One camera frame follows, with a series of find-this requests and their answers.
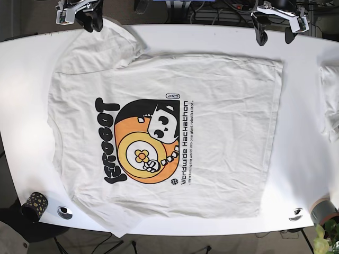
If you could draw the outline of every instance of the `white t-shirt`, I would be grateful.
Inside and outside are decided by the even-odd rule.
[[[322,66],[320,76],[325,117],[323,134],[335,142],[339,139],[339,66]]]
[[[70,198],[118,237],[147,216],[256,216],[281,63],[141,54],[130,33],[105,21],[55,69],[50,125]]]

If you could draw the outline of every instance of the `t-shirt sleeve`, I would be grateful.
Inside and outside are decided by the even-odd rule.
[[[128,66],[144,52],[123,27],[104,19],[101,32],[82,31],[61,56],[55,72],[84,74]]]

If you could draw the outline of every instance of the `cartoon hand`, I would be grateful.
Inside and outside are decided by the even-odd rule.
[[[159,171],[160,169],[160,163],[156,160],[150,160],[149,162],[145,162],[143,166],[144,170],[147,170],[148,172],[154,173]]]

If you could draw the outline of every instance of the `yellow circle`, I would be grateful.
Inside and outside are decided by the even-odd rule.
[[[130,146],[130,144],[136,141],[144,141],[150,144],[156,150],[158,155],[158,162],[160,165],[160,169],[158,170],[158,172],[151,173],[146,170],[139,170],[133,167],[128,162],[126,156],[127,148]],[[166,159],[166,150],[163,144],[160,141],[152,138],[148,133],[144,132],[131,133],[121,140],[118,147],[118,160],[120,162],[120,165],[122,166],[123,170],[127,171],[128,173],[135,177],[150,178],[156,176],[163,170],[164,166],[161,164],[161,161],[165,159]]]

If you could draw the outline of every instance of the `white table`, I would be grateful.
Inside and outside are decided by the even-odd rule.
[[[130,233],[153,235],[219,235],[266,232],[312,225],[307,209],[329,192],[339,204],[338,154],[320,134],[318,67],[339,60],[339,43],[299,35],[290,45],[284,34],[268,31],[263,47],[253,29],[203,25],[126,26],[149,47],[149,54],[211,52],[284,62],[276,136],[259,217],[251,219],[149,218]],[[49,206],[42,222],[75,228],[105,229],[68,198],[52,166],[53,135],[47,125],[47,94],[53,67],[79,30],[0,43],[0,131],[21,203],[33,191],[44,193]],[[69,221],[57,207],[73,211]],[[304,208],[296,222],[288,218]]]

